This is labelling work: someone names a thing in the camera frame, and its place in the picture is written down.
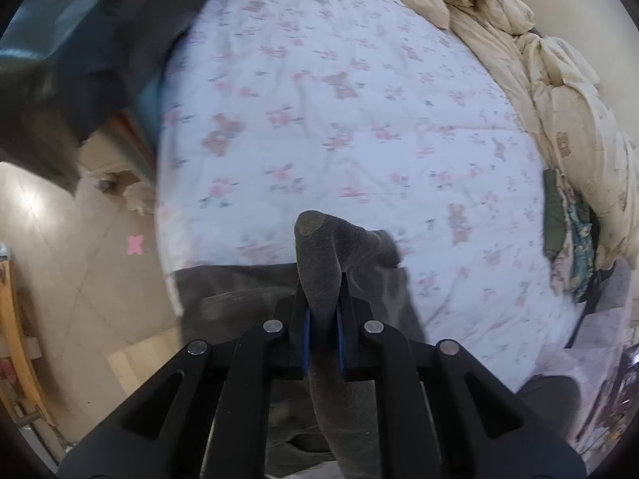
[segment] gray fabric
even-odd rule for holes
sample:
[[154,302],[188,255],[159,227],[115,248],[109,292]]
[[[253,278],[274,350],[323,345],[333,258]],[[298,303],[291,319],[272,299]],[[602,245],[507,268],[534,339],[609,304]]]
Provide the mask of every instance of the gray fabric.
[[557,174],[546,169],[544,178],[544,255],[551,261],[557,258],[566,239],[564,204],[557,189]]
[[564,439],[579,412],[579,385],[570,376],[537,376],[526,382],[517,397]]
[[311,367],[304,382],[274,382],[266,472],[283,477],[337,459],[346,479],[381,477],[375,387],[347,384],[339,376],[335,306],[346,272],[351,294],[370,302],[377,319],[423,342],[407,273],[397,267],[389,234],[320,212],[300,215],[295,242],[297,265],[203,265],[176,272],[183,339],[218,344],[237,338],[269,318],[279,299],[295,293],[299,279],[311,307]]

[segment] floral bedsheet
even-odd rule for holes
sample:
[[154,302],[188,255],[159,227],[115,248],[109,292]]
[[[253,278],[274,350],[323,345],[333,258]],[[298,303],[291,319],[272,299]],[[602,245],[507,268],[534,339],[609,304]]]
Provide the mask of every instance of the floral bedsheet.
[[316,209],[397,241],[427,339],[519,388],[579,316],[550,288],[534,141],[471,51],[399,0],[210,0],[165,74],[167,276],[295,261]]

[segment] tiled floor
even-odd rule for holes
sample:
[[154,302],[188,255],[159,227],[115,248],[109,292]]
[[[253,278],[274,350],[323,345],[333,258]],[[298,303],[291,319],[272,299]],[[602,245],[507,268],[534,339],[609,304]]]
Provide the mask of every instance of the tiled floor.
[[[177,322],[153,216],[83,178],[75,197],[0,163],[0,241],[15,252],[18,296],[40,340],[34,361],[62,435],[75,442],[124,398],[105,355]],[[127,255],[127,236],[145,254]]]

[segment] beige blanket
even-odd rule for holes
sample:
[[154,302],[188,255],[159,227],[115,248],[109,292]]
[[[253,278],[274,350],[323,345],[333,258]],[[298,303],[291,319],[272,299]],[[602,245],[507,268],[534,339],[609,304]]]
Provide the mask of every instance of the beige blanket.
[[519,0],[401,0],[464,41],[503,88],[551,168],[566,175],[601,224],[597,267],[618,256],[637,267],[639,160],[599,98],[599,78],[559,38],[529,32],[533,12]]

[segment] pink sticker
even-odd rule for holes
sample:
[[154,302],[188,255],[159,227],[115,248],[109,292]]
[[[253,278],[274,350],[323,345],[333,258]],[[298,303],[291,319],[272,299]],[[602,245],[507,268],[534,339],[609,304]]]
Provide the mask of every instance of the pink sticker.
[[127,240],[129,240],[127,255],[144,255],[145,249],[142,248],[142,244],[145,242],[144,234],[140,234],[139,236],[127,236]]

